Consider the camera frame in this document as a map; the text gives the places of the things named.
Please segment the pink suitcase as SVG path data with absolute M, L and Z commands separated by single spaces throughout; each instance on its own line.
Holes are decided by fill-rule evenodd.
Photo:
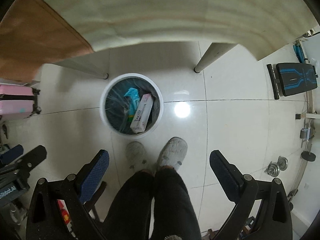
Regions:
M 41 113 L 40 90 L 27 86 L 1 84 L 1 122 L 24 119 Z

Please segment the black blue exercise bench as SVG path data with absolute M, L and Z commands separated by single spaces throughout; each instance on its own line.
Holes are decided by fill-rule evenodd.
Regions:
M 311 64 L 287 62 L 278 63 L 275 68 L 272 64 L 266 67 L 275 100 L 279 100 L 280 96 L 292 96 L 317 88 L 318 75 Z

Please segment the left grey slipper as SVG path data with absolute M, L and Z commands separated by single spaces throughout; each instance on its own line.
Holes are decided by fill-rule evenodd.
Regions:
M 134 172 L 147 168 L 148 160 L 146 157 L 146 150 L 140 142 L 133 141 L 129 143 L 126 147 L 125 155 L 129 164 L 129 169 Z

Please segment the right grey slipper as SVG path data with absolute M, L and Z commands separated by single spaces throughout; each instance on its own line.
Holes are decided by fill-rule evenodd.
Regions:
M 179 170 L 187 155 L 188 144 L 180 137 L 171 138 L 161 150 L 157 160 L 157 170 L 170 166 Z

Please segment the black trousers legs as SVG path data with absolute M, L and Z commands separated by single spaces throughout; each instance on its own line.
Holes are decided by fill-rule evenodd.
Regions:
M 173 168 L 136 172 L 115 196 L 104 220 L 106 239 L 201 239 L 189 193 Z

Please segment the teal green snack bag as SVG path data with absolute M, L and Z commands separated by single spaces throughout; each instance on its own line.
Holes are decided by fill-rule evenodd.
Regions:
M 140 104 L 139 91 L 136 88 L 129 88 L 124 95 L 129 100 L 129 116 L 128 120 L 131 122 L 135 116 L 136 110 Z

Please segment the white round trash bin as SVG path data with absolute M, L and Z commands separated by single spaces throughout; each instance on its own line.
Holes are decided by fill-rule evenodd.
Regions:
M 163 96 L 148 77 L 129 73 L 115 77 L 100 98 L 100 117 L 112 131 L 126 139 L 150 134 L 163 115 Z

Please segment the metal dumbbell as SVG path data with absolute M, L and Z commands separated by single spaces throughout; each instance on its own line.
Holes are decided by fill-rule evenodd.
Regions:
M 270 162 L 267 166 L 265 173 L 273 178 L 279 176 L 281 171 L 285 171 L 288 168 L 288 159 L 282 156 L 278 157 L 277 162 Z

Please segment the grey slipper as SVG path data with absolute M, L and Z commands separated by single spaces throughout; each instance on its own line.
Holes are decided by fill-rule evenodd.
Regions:
M 147 168 L 148 160 L 146 157 L 146 150 L 140 142 L 133 141 L 129 143 L 126 147 L 125 155 L 129 164 L 129 169 L 134 172 Z
M 179 170 L 187 155 L 188 144 L 180 137 L 171 138 L 161 150 L 157 160 L 157 170 L 170 166 Z

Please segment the long pink white box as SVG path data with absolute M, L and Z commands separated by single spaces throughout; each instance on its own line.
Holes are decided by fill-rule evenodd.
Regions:
M 140 103 L 130 125 L 133 133 L 138 134 L 145 132 L 152 107 L 152 94 L 144 94 L 140 100 Z

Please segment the white table leg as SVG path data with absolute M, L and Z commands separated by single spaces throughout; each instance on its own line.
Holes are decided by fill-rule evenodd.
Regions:
M 56 62 L 55 65 L 78 70 L 100 79 L 108 79 L 110 51 L 102 50 Z
M 195 66 L 194 72 L 200 73 L 214 61 L 218 60 L 233 49 L 236 45 L 236 43 L 212 43 Z

